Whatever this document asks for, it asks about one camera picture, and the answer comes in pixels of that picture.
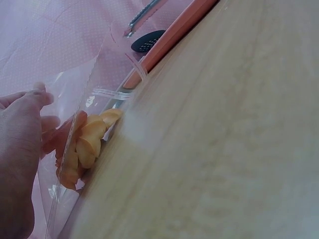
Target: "metal utensil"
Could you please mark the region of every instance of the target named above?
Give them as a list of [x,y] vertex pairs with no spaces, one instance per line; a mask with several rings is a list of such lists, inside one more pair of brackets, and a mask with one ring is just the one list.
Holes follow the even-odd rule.
[[131,37],[143,23],[149,19],[168,0],[151,0],[151,2],[130,22],[128,29],[124,32],[124,37]]

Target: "food item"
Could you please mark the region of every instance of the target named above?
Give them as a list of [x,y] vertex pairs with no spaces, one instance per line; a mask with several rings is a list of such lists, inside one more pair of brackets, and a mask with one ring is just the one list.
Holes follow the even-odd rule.
[[123,115],[119,109],[109,109],[100,114],[107,128],[111,127]]
[[93,149],[88,150],[91,147],[89,143],[85,140],[78,139],[76,144],[76,151],[79,155],[79,161],[83,168],[91,168],[95,162],[95,155],[93,154]]
[[123,115],[119,109],[109,109],[100,115],[90,115],[79,112],[74,134],[65,156],[63,169],[60,172],[62,158],[68,135],[72,126],[73,117],[69,118],[52,138],[43,145],[43,151],[50,153],[55,150],[56,175],[60,183],[72,190],[85,171],[91,168],[101,151],[101,139],[105,132]]

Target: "hand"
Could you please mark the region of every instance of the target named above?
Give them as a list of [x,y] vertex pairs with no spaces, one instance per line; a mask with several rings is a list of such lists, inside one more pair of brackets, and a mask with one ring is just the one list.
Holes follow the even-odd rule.
[[34,227],[31,201],[42,136],[59,126],[58,117],[41,117],[53,102],[45,85],[0,98],[0,238],[27,238]]

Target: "finger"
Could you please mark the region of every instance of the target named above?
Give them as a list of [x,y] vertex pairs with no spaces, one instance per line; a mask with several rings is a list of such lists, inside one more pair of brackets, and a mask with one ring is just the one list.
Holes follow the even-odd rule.
[[[34,90],[40,90],[40,91],[45,91],[45,92],[46,92],[45,84],[44,84],[43,82],[36,82],[36,83],[34,83],[33,89],[34,89]],[[54,96],[53,96],[51,93],[48,93],[48,92],[46,92],[46,94],[47,94],[47,96],[46,96],[47,104],[46,104],[46,105],[49,105],[49,104],[53,103],[53,101],[54,101]]]
[[2,110],[6,109],[15,100],[20,99],[24,95],[25,95],[25,91],[14,93],[12,95],[8,95],[5,97],[0,97],[0,109],[2,109]]
[[46,91],[45,84],[43,82],[34,83],[33,88],[41,91]]
[[41,129],[42,132],[55,129],[60,125],[60,119],[57,116],[42,116],[41,117]]
[[56,131],[55,128],[42,133],[42,145],[46,144],[49,140],[52,139],[54,132]]
[[53,95],[44,90],[35,89],[27,92],[19,101],[25,107],[35,107],[37,111],[40,111],[44,106],[53,103]]

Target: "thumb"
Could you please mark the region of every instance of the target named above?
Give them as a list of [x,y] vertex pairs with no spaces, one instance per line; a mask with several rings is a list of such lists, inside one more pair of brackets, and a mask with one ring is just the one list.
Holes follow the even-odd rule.
[[27,92],[17,101],[24,104],[26,107],[35,107],[40,111],[44,106],[53,103],[53,100],[53,95],[46,92],[45,85],[43,83],[35,83],[33,90]]

